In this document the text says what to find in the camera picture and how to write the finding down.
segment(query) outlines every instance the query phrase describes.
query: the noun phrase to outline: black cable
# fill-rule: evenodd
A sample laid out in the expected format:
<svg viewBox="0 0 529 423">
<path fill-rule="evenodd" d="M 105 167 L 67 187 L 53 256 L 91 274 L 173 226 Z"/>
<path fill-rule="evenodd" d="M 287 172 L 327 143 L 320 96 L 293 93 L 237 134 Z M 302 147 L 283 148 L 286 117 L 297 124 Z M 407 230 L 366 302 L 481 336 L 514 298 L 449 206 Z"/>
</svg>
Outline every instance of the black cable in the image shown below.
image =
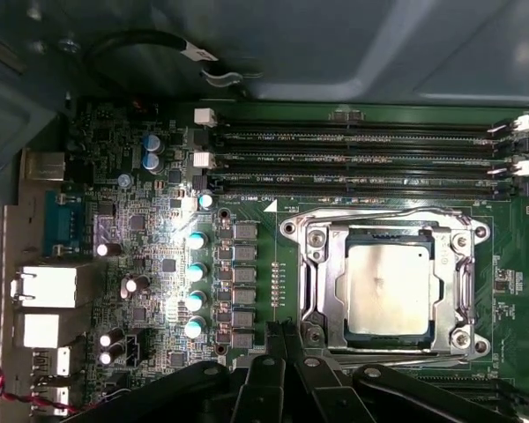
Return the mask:
<svg viewBox="0 0 529 423">
<path fill-rule="evenodd" d="M 153 29 L 135 29 L 118 33 L 110 33 L 96 41 L 85 52 L 82 58 L 83 64 L 87 68 L 88 72 L 93 76 L 93 78 L 98 81 L 102 88 L 112 93 L 121 95 L 122 93 L 125 93 L 126 90 L 112 78 L 109 78 L 97 70 L 95 63 L 99 57 L 104 56 L 110 51 L 141 44 L 168 47 L 179 53 L 182 53 L 184 50 L 186 50 L 188 46 L 188 42 L 181 37 Z M 223 67 L 220 61 L 201 60 L 198 63 L 200 64 L 202 71 L 209 75 L 222 76 L 230 72 L 230 70 L 227 70 Z M 247 91 L 244 88 L 236 85 L 238 84 L 232 86 L 232 88 L 235 90 L 235 93 L 237 95 L 241 95 L 242 97 L 247 97 Z"/>
</svg>

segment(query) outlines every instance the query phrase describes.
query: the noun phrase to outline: capacitor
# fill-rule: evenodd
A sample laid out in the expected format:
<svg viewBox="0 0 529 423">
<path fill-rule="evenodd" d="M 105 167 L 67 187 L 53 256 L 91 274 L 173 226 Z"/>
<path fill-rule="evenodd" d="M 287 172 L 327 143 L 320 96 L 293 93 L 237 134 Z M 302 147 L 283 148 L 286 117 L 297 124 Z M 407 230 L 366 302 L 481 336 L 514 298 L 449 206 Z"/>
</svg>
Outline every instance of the capacitor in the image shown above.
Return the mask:
<svg viewBox="0 0 529 423">
<path fill-rule="evenodd" d="M 202 249 L 208 242 L 208 237 L 201 232 L 193 232 L 186 238 L 186 247 L 189 249 Z"/>
<path fill-rule="evenodd" d="M 201 263 L 194 263 L 186 269 L 186 279 L 190 282 L 199 282 L 207 274 L 207 269 Z"/>
<path fill-rule="evenodd" d="M 197 338 L 202 334 L 204 328 L 204 318 L 199 315 L 195 315 L 184 325 L 184 335 L 190 339 Z"/>
<path fill-rule="evenodd" d="M 122 244 L 107 242 L 96 247 L 96 254 L 100 257 L 115 257 L 123 253 Z"/>
<path fill-rule="evenodd" d="M 108 333 L 105 333 L 100 337 L 100 345 L 104 348 L 109 347 L 112 344 L 115 344 L 116 342 L 119 342 L 123 339 L 123 329 L 122 328 L 114 328 L 110 330 Z"/>
<path fill-rule="evenodd" d="M 200 207 L 203 209 L 211 209 L 213 207 L 213 197 L 210 194 L 204 194 L 199 197 L 197 203 L 200 204 Z"/>
<path fill-rule="evenodd" d="M 160 138 L 154 134 L 145 135 L 143 137 L 143 146 L 148 152 L 161 154 L 165 151 L 165 145 L 160 141 Z"/>
<path fill-rule="evenodd" d="M 133 185 L 133 178 L 130 174 L 120 174 L 117 177 L 117 186 L 123 189 L 131 188 Z"/>
<path fill-rule="evenodd" d="M 120 355 L 125 353 L 125 348 L 121 342 L 112 344 L 107 351 L 100 354 L 99 360 L 104 366 L 113 363 Z"/>
<path fill-rule="evenodd" d="M 149 278 L 145 275 L 134 276 L 133 278 L 127 279 L 125 283 L 125 289 L 128 293 L 135 293 L 136 291 L 143 291 L 150 285 Z"/>
<path fill-rule="evenodd" d="M 184 305 L 191 313 L 196 313 L 204 306 L 207 301 L 205 293 L 202 291 L 193 291 L 188 297 L 184 300 Z"/>
<path fill-rule="evenodd" d="M 164 168 L 162 159 L 153 152 L 148 152 L 143 157 L 142 163 L 145 170 L 148 170 L 152 174 L 159 174 Z"/>
</svg>

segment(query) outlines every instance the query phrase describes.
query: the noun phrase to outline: cable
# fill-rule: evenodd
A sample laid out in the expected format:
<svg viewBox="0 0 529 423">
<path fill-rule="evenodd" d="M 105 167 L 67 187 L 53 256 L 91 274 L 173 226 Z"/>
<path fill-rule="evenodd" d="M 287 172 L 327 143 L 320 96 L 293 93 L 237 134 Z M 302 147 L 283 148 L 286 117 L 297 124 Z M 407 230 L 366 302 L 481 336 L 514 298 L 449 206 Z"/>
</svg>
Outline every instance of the cable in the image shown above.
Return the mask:
<svg viewBox="0 0 529 423">
<path fill-rule="evenodd" d="M 116 94 L 125 93 L 126 90 L 117 82 L 96 69 L 95 62 L 107 52 L 122 47 L 140 44 L 168 47 L 179 53 L 187 51 L 190 46 L 186 40 L 171 33 L 165 33 L 153 29 L 135 29 L 119 33 L 110 33 L 102 37 L 85 52 L 82 61 L 90 74 L 104 89 Z M 230 86 L 235 90 L 237 95 L 243 97 L 249 96 L 249 93 L 244 88 L 238 86 L 241 82 L 242 76 L 236 72 L 231 72 L 230 70 L 225 69 L 219 60 L 216 60 L 212 55 L 209 56 L 212 57 L 212 60 L 196 60 L 202 67 L 202 75 L 205 77 L 206 81 L 212 84 L 213 79 L 226 79 L 229 82 L 224 82 L 224 85 L 220 86 Z"/>
<path fill-rule="evenodd" d="M 76 407 L 73 407 L 72 405 L 57 403 L 55 401 L 51 401 L 50 399 L 41 397 L 39 395 L 20 396 L 20 395 L 7 392 L 4 371 L 2 370 L 1 367 L 0 367 L 0 398 L 5 399 L 6 401 L 18 401 L 20 403 L 37 405 L 39 407 L 53 407 L 53 408 L 56 408 L 57 410 L 66 410 L 69 413 L 75 413 L 75 412 L 82 411 Z"/>
</svg>

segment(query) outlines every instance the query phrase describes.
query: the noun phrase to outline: chip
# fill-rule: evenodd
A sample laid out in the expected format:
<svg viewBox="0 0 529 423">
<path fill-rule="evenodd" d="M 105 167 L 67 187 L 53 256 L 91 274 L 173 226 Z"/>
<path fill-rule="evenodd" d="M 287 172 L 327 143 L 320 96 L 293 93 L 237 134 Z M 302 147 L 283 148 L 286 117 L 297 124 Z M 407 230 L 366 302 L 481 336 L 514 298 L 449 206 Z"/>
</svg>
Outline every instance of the chip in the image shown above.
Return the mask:
<svg viewBox="0 0 529 423">
<path fill-rule="evenodd" d="M 218 249 L 218 258 L 220 260 L 231 260 L 233 258 L 232 249 Z"/>
<path fill-rule="evenodd" d="M 248 306 L 255 304 L 257 297 L 257 291 L 255 288 L 234 288 L 233 290 L 233 303 L 242 304 Z"/>
<path fill-rule="evenodd" d="M 231 322 L 231 313 L 218 313 L 216 316 L 215 316 L 215 320 L 218 321 L 219 323 L 229 323 Z"/>
<path fill-rule="evenodd" d="M 145 216 L 136 214 L 130 217 L 130 229 L 132 231 L 143 231 L 145 230 Z"/>
<path fill-rule="evenodd" d="M 184 135 L 180 133 L 170 134 L 168 143 L 170 145 L 182 145 L 184 144 Z"/>
<path fill-rule="evenodd" d="M 239 262 L 250 262 L 255 260 L 257 249 L 252 245 L 238 245 L 234 247 L 233 259 Z"/>
<path fill-rule="evenodd" d="M 168 365 L 170 367 L 184 367 L 184 352 L 170 352 L 168 354 Z"/>
<path fill-rule="evenodd" d="M 147 310 L 145 308 L 134 308 L 133 320 L 136 322 L 144 322 L 147 320 Z"/>
<path fill-rule="evenodd" d="M 219 269 L 217 274 L 218 280 L 223 280 L 224 282 L 229 282 L 233 280 L 233 271 Z"/>
<path fill-rule="evenodd" d="M 161 271 L 172 273 L 176 271 L 176 260 L 174 258 L 163 258 L 160 263 Z"/>
<path fill-rule="evenodd" d="M 218 291 L 218 301 L 231 301 L 231 291 Z"/>
<path fill-rule="evenodd" d="M 231 343 L 231 333 L 229 332 L 218 332 L 215 335 L 215 342 L 218 344 L 229 344 Z"/>
<path fill-rule="evenodd" d="M 168 172 L 168 183 L 180 183 L 183 179 L 183 174 L 180 170 L 171 170 Z"/>
<path fill-rule="evenodd" d="M 255 323 L 255 315 L 252 311 L 234 310 L 231 317 L 231 325 L 234 328 L 252 328 Z"/>
<path fill-rule="evenodd" d="M 253 347 L 253 334 L 249 332 L 233 332 L 231 334 L 231 346 L 233 348 L 251 349 Z"/>
<path fill-rule="evenodd" d="M 98 203 L 98 214 L 101 216 L 114 216 L 115 205 L 106 201 Z"/>
<path fill-rule="evenodd" d="M 233 281 L 236 284 L 252 284 L 256 282 L 256 275 L 254 267 L 234 267 Z"/>
<path fill-rule="evenodd" d="M 236 240 L 255 240 L 257 238 L 257 224 L 255 223 L 235 224 L 234 237 Z"/>
<path fill-rule="evenodd" d="M 218 232 L 218 236 L 222 240 L 231 240 L 233 238 L 233 229 L 230 227 L 221 227 Z"/>
</svg>

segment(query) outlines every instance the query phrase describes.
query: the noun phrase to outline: black memory slot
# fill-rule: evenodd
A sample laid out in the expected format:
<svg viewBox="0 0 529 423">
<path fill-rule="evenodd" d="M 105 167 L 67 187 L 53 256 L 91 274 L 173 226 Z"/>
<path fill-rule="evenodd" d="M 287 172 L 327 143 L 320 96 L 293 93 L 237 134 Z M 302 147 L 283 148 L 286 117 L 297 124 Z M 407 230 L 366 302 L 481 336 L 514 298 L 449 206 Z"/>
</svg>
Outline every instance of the black memory slot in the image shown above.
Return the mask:
<svg viewBox="0 0 529 423">
<path fill-rule="evenodd" d="M 306 138 L 290 140 L 228 140 L 223 145 L 215 145 L 216 153 L 257 153 L 284 152 L 307 154 L 362 153 L 362 154 L 397 154 L 404 156 L 426 156 L 468 159 L 491 159 L 491 145 L 456 143 L 454 145 L 417 145 L 406 143 L 373 143 L 370 141 L 313 141 Z"/>
<path fill-rule="evenodd" d="M 462 198 L 502 200 L 510 197 L 507 189 L 492 187 L 418 187 L 381 186 L 351 183 L 282 183 L 271 182 L 223 182 L 223 194 L 261 194 L 279 196 L 368 196 L 368 197 L 416 197 L 416 198 Z"/>
<path fill-rule="evenodd" d="M 212 174 L 250 174 L 266 172 L 267 174 L 286 173 L 313 173 L 314 175 L 330 174 L 347 177 L 361 176 L 431 176 L 443 179 L 474 179 L 492 180 L 488 174 L 489 167 L 475 166 L 448 166 L 448 165 L 403 165 L 391 163 L 325 163 L 325 162 L 278 162 L 278 161 L 253 161 L 242 162 L 223 161 L 221 170 L 212 171 Z"/>
<path fill-rule="evenodd" d="M 233 120 L 225 121 L 223 130 L 362 130 L 362 131 L 392 131 L 402 134 L 435 134 L 451 137 L 485 137 L 486 125 L 457 125 L 450 123 L 402 123 L 402 122 L 337 122 L 337 121 L 270 121 L 270 120 Z"/>
</svg>

